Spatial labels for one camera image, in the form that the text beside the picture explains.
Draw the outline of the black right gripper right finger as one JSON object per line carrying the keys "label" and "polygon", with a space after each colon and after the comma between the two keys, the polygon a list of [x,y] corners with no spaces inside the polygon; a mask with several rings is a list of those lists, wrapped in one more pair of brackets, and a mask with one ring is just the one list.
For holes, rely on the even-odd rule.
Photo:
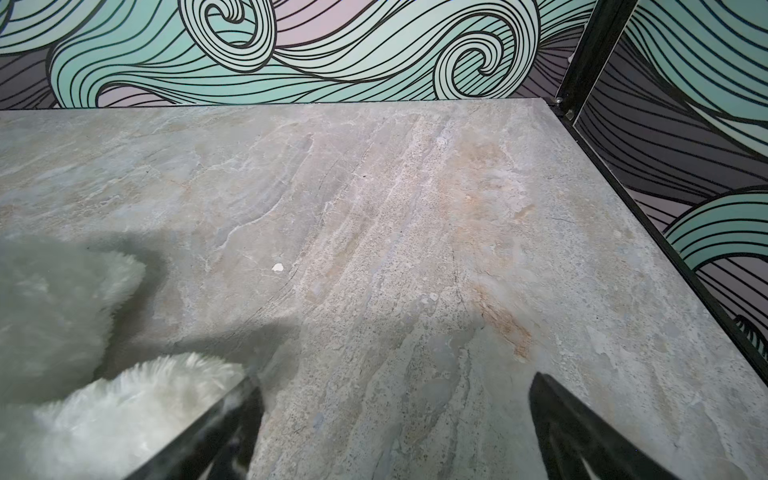
{"label": "black right gripper right finger", "polygon": [[550,479],[676,478],[549,374],[534,375],[529,406]]}

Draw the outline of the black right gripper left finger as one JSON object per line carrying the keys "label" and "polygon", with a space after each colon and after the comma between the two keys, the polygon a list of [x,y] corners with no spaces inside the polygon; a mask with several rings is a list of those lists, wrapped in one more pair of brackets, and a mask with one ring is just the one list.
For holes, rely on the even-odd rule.
{"label": "black right gripper left finger", "polygon": [[245,479],[263,416],[259,381],[247,376],[127,478]]}

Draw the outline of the white plush teddy bear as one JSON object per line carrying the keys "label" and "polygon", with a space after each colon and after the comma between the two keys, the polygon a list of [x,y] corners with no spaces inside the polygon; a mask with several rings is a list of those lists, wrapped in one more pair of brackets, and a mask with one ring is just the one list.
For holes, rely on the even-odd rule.
{"label": "white plush teddy bear", "polygon": [[3,478],[125,478],[244,379],[239,364],[198,353],[96,377],[115,313],[144,275],[118,251],[2,240]]}

